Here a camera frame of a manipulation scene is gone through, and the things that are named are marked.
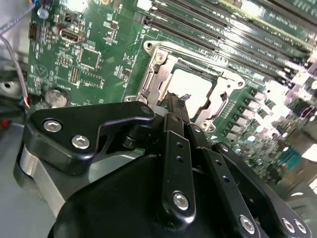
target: wire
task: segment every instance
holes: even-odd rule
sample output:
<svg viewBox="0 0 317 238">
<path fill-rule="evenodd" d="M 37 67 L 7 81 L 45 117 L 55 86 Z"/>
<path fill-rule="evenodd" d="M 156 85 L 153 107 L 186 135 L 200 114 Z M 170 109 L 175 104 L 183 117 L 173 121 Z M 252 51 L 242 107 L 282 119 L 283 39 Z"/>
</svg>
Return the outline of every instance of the wire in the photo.
<svg viewBox="0 0 317 238">
<path fill-rule="evenodd" d="M 28 108 L 30 108 L 30 105 L 29 105 L 29 102 L 28 102 L 28 98 L 23 97 L 23 99 L 24 99 L 25 105 L 26 105 Z"/>
<path fill-rule="evenodd" d="M 35 8 L 35 6 L 36 6 L 35 4 L 30 4 L 30 6 L 21 15 L 8 21 L 6 24 L 0 26 L 0 35 L 3 35 L 5 32 L 7 32 L 13 26 L 15 26 L 23 17 L 29 14 L 33 10 L 33 8 Z"/>
<path fill-rule="evenodd" d="M 3 41 L 3 43 L 5 44 L 7 50 L 9 51 L 10 57 L 11 57 L 11 59 L 13 61 L 13 64 L 14 64 L 14 66 L 16 68 L 16 71 L 18 73 L 18 76 L 19 76 L 19 80 L 20 80 L 21 87 L 22 87 L 22 93 L 23 93 L 23 98 L 24 98 L 25 105 L 28 108 L 30 108 L 30 106 L 28 104 L 28 91 L 26 89 L 26 84 L 25 84 L 25 80 L 24 80 L 24 76 L 23 76 L 23 72 L 22 72 L 21 66 L 20 66 L 19 62 L 15 58 L 13 49 L 12 49 L 9 41 L 5 37 L 3 37 L 2 35 L 0 35 L 0 40 Z"/>
</svg>

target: chip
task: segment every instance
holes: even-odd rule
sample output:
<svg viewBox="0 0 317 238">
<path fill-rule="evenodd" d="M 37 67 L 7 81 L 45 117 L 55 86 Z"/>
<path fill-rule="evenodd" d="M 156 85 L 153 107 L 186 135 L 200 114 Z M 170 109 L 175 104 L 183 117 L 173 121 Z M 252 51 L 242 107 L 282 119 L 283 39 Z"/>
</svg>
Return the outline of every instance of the chip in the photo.
<svg viewBox="0 0 317 238">
<path fill-rule="evenodd" d="M 101 58 L 101 53 L 93 51 L 87 48 L 82 49 L 80 54 L 80 63 L 91 69 L 96 69 L 98 67 Z"/>
</svg>

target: hole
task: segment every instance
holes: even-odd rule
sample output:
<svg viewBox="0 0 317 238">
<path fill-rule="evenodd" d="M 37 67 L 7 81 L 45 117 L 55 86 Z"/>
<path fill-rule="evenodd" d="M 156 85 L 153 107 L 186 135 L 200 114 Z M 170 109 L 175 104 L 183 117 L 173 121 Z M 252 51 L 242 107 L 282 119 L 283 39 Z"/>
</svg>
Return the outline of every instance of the hole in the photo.
<svg viewBox="0 0 317 238">
<path fill-rule="evenodd" d="M 151 114 L 151 111 L 147 107 L 141 107 L 142 111 L 146 114 Z"/>
<path fill-rule="evenodd" d="M 222 176 L 223 180 L 225 180 L 225 182 L 230 182 L 230 179 L 228 179 L 226 176 Z"/>
<path fill-rule="evenodd" d="M 222 163 L 221 163 L 219 160 L 216 160 L 216 163 L 217 163 L 219 166 L 222 166 Z"/>
<path fill-rule="evenodd" d="M 181 156 L 176 156 L 176 159 L 177 159 L 177 161 L 180 162 L 180 163 L 183 163 L 183 162 L 184 162 L 184 160 L 183 160 L 183 158 L 182 158 Z"/>
<path fill-rule="evenodd" d="M 183 149 L 183 148 L 184 148 L 183 144 L 182 144 L 182 143 L 180 143 L 180 142 L 177 142 L 177 143 L 176 143 L 176 145 L 177 145 L 179 148 L 181 148 L 181 149 Z"/>
<path fill-rule="evenodd" d="M 148 43 L 148 44 L 147 44 L 147 49 L 148 49 L 148 50 L 152 49 L 152 47 L 153 47 L 153 45 L 152 45 L 151 43 Z"/>
</svg>

